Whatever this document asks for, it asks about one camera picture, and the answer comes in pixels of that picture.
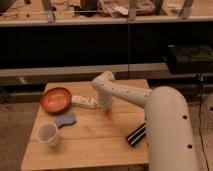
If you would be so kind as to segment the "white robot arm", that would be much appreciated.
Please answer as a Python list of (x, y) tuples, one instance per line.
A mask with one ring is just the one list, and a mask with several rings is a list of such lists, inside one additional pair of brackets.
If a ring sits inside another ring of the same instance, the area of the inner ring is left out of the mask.
[(144, 109), (149, 171), (199, 171), (188, 104), (176, 89), (154, 89), (117, 84), (105, 71), (92, 80), (103, 111), (112, 97)]

